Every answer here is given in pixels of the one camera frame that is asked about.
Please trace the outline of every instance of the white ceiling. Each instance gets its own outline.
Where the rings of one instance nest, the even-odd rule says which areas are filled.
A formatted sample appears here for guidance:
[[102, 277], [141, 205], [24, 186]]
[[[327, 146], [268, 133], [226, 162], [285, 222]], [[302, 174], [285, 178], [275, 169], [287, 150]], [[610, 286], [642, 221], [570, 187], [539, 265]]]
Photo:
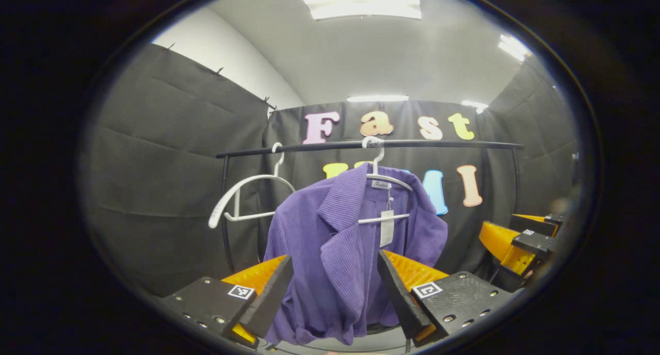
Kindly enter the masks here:
[[365, 94], [490, 103], [519, 61], [501, 28], [462, 0], [420, 0], [422, 20], [314, 21], [302, 0], [217, 0], [208, 8], [250, 41], [305, 104]]

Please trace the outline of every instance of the ceiling light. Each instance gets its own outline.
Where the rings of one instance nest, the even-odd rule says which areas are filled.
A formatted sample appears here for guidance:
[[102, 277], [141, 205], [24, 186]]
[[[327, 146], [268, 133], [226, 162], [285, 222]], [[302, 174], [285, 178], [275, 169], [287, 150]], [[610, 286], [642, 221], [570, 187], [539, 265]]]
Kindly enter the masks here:
[[422, 19], [419, 0], [303, 0], [315, 20], [346, 16]]
[[501, 42], [498, 44], [498, 47], [514, 56], [518, 61], [525, 61], [525, 56], [531, 56], [530, 50], [519, 42], [518, 39], [512, 36], [500, 35], [500, 40]]
[[526, 56], [531, 56], [530, 50], [528, 50], [527, 47], [525, 47], [525, 45], [523, 45], [520, 42], [520, 40], [514, 38], [513, 36], [500, 35], [500, 40], [502, 40], [502, 42], [505, 42], [506, 44], [511, 45], [511, 47], [513, 47], [513, 49], [515, 49], [516, 52], [520, 54], [524, 54]]
[[349, 103], [408, 101], [408, 96], [401, 94], [376, 94], [374, 96], [357, 96], [346, 99]]
[[472, 106], [472, 107], [476, 107], [476, 108], [486, 108], [486, 107], [488, 107], [488, 105], [485, 104], [485, 103], [476, 103], [475, 101], [468, 101], [468, 100], [463, 100], [463, 101], [460, 102], [460, 104], [462, 104], [464, 106]]

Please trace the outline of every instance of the orange gripper pad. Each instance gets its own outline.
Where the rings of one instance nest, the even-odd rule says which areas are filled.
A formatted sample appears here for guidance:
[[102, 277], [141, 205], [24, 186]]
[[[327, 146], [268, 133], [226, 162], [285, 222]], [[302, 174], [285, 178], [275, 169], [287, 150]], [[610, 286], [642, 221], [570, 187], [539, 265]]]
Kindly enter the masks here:
[[528, 216], [527, 214], [513, 214], [512, 216], [518, 216], [527, 219], [533, 219], [534, 221], [545, 222], [545, 217], [543, 216]]
[[521, 275], [534, 259], [535, 254], [511, 245], [514, 237], [518, 235], [520, 235], [518, 231], [485, 221], [481, 226], [479, 240], [500, 261], [502, 266]]
[[[435, 282], [436, 280], [446, 278], [449, 275], [447, 273], [436, 270], [426, 266], [425, 264], [419, 263], [417, 261], [411, 260], [399, 254], [384, 251], [387, 258], [392, 262], [394, 269], [396, 269], [399, 274], [399, 278], [405, 285], [408, 292], [412, 291], [413, 287], [417, 285]], [[426, 328], [422, 329], [417, 336], [415, 336], [416, 341], [422, 341], [427, 336], [431, 335], [436, 331], [436, 326], [431, 324], [427, 325]]]
[[[285, 257], [286, 256], [279, 256], [272, 260], [268, 260], [250, 268], [246, 268], [245, 270], [239, 271], [230, 277], [222, 279], [222, 281], [229, 284], [254, 288], [255, 293], [257, 296], [259, 296], [262, 294], [263, 289], [266, 287], [266, 283], [268, 283], [268, 280], [275, 272], [275, 269]], [[257, 336], [250, 333], [250, 331], [245, 329], [240, 324], [236, 324], [232, 331], [234, 332], [235, 336], [244, 338], [246, 341], [249, 341], [252, 344], [257, 341]]]

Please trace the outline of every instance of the shirt collar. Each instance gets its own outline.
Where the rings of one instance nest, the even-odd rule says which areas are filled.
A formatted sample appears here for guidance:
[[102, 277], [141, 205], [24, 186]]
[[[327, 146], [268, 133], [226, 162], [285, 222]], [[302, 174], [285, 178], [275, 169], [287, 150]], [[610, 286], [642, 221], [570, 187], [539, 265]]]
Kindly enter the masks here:
[[[372, 172], [372, 163], [364, 163], [360, 167], [340, 173], [319, 207], [319, 216], [337, 231], [358, 223], [360, 207], [365, 197], [366, 175]], [[378, 167], [378, 173], [409, 184], [417, 196], [418, 206], [424, 211], [436, 214], [426, 190], [414, 174], [387, 167]]]

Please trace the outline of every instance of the clothes hanger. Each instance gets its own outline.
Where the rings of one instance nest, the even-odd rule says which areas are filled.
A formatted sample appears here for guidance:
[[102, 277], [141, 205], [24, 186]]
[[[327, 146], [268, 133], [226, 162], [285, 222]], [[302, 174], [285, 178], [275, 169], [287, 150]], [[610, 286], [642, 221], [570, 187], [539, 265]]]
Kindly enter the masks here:
[[[282, 146], [282, 143], [276, 142], [273, 145], [273, 153], [280, 146]], [[229, 189], [229, 191], [227, 191], [227, 193], [225, 193], [225, 195], [223, 195], [220, 198], [218, 203], [213, 208], [213, 212], [211, 212], [210, 218], [208, 218], [208, 226], [212, 229], [217, 228], [218, 222], [220, 221], [220, 218], [222, 216], [222, 212], [224, 211], [225, 207], [227, 207], [227, 204], [229, 203], [229, 200], [231, 200], [232, 197], [234, 197], [234, 215], [232, 216], [231, 214], [229, 214], [229, 212], [224, 212], [224, 216], [231, 222], [245, 221], [247, 219], [273, 216], [275, 212], [266, 212], [266, 213], [249, 214], [247, 216], [241, 216], [240, 215], [241, 187], [246, 183], [250, 183], [256, 180], [276, 180], [286, 184], [288, 188], [291, 189], [291, 192], [295, 192], [295, 188], [292, 186], [292, 184], [288, 183], [287, 180], [278, 176], [280, 165], [284, 162], [284, 160], [285, 160], [285, 154], [282, 153], [280, 160], [275, 164], [275, 169], [273, 171], [273, 174], [258, 174], [257, 176], [247, 177], [247, 179], [243, 179], [239, 183], [232, 186]]]
[[[367, 136], [362, 140], [362, 147], [363, 148], [368, 148], [369, 146], [371, 147], [377, 147], [380, 148], [380, 154], [373, 160], [373, 173], [368, 173], [367, 178], [368, 179], [377, 179], [377, 180], [383, 180], [383, 181], [389, 181], [391, 183], [396, 183], [400, 184], [406, 190], [408, 191], [413, 191], [413, 188], [410, 187], [409, 184], [406, 184], [403, 181], [399, 181], [398, 179], [395, 179], [390, 176], [384, 176], [382, 174], [378, 174], [378, 162], [382, 160], [385, 157], [385, 144], [382, 139], [373, 137], [373, 136]], [[364, 223], [372, 223], [372, 222], [382, 222], [382, 221], [389, 221], [390, 219], [399, 219], [399, 218], [408, 218], [410, 217], [410, 214], [397, 214], [395, 216], [386, 216], [386, 217], [379, 217], [379, 218], [367, 218], [367, 219], [359, 219], [358, 224], [362, 225]]]
[[378, 162], [382, 160], [385, 157], [385, 145], [384, 141], [382, 139], [373, 137], [373, 136], [367, 136], [365, 139], [362, 140], [362, 148], [366, 149], [369, 147], [372, 148], [380, 148], [380, 154], [373, 160], [373, 174], [367, 174], [368, 179], [375, 179], [375, 180], [384, 180], [384, 181], [390, 181], [391, 183], [396, 183], [400, 184], [401, 186], [405, 187], [408, 191], [412, 191], [412, 187], [410, 187], [409, 184], [406, 184], [403, 181], [399, 181], [398, 179], [395, 179], [394, 177], [390, 176], [383, 176], [382, 174], [378, 174]]

